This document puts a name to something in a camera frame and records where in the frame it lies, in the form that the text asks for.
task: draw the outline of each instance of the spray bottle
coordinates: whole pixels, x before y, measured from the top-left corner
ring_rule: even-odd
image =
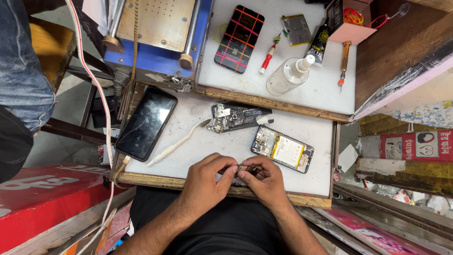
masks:
[[[283,62],[267,79],[266,87],[274,96],[281,96],[295,89],[308,79],[308,70],[315,57],[307,55],[304,59],[290,58]]]

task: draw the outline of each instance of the cardboard box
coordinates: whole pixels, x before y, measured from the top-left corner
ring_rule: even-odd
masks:
[[[358,45],[363,40],[376,32],[376,29],[370,28],[371,14],[370,2],[372,0],[355,1],[355,0],[333,0],[326,8],[326,17],[329,17],[328,25],[330,27],[329,41],[343,43],[352,41],[352,45]],[[363,15],[363,24],[355,25],[343,22],[343,8],[353,8]]]

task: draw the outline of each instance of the jeans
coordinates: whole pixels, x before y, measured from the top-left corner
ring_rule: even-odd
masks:
[[[0,105],[34,132],[52,115],[55,94],[31,44],[22,0],[0,0]]]

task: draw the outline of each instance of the white cable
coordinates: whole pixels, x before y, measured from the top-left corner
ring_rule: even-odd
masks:
[[[107,104],[106,96],[104,95],[104,91],[102,90],[101,85],[99,84],[99,82],[97,81],[96,77],[94,77],[93,73],[88,68],[87,64],[85,63],[85,58],[83,57],[83,49],[82,49],[82,31],[81,31],[81,28],[80,28],[80,22],[79,22],[79,17],[77,16],[76,8],[74,7],[74,4],[72,3],[71,0],[65,0],[65,1],[66,1],[66,4],[69,7],[69,10],[71,11],[72,20],[74,21],[74,27],[76,29],[77,50],[78,50],[78,53],[79,53],[80,63],[82,63],[82,66],[88,72],[88,74],[90,75],[92,81],[95,83],[97,89],[99,90],[99,94],[101,95],[102,104],[104,105],[104,110],[106,112],[107,154],[108,154],[108,157],[109,157],[110,168],[112,168],[113,158],[112,158],[112,148],[111,148],[111,142],[110,142],[111,127],[110,127],[109,106]]]
[[[90,75],[92,81],[96,85],[97,89],[99,90],[99,94],[101,95],[101,100],[102,100],[102,105],[104,106],[104,111],[106,112],[106,145],[107,145],[107,155],[109,157],[109,163],[110,163],[110,168],[112,168],[112,163],[113,163],[113,158],[112,158],[112,150],[111,150],[111,142],[110,142],[110,135],[111,135],[111,123],[110,123],[110,110],[107,104],[106,96],[104,95],[104,91],[102,90],[101,85],[99,84],[98,80],[96,77],[93,75],[91,70],[88,68],[87,64],[85,63],[85,58],[83,56],[83,48],[82,48],[82,29],[80,27],[80,22],[79,22],[79,17],[77,16],[76,8],[74,7],[74,4],[72,3],[71,0],[65,0],[66,4],[69,7],[69,10],[71,12],[72,20],[74,22],[74,27],[75,27],[75,32],[76,32],[76,39],[77,39],[77,50],[79,54],[79,59],[80,62],[82,63],[82,66],[85,68],[85,70],[88,72]],[[113,189],[115,185],[112,182],[111,187],[110,187],[110,199],[107,204],[106,210],[104,212],[104,215],[102,217],[102,224],[101,227],[99,228],[98,232],[91,238],[90,242],[86,244],[78,253],[77,255],[82,254],[82,252],[96,239],[96,237],[104,230],[106,225],[112,220],[113,216],[116,213],[116,209],[110,213],[109,217],[107,218],[106,221],[106,216],[109,211],[112,199],[113,199]]]

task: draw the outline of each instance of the glue tube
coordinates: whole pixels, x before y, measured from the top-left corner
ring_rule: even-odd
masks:
[[[316,35],[313,38],[313,42],[308,49],[306,57],[308,55],[313,55],[315,59],[315,65],[323,66],[323,57],[324,57],[324,50],[326,49],[327,40],[329,39],[330,35],[330,28],[327,25],[329,21],[329,17],[326,18],[326,21],[322,26],[318,28]]]

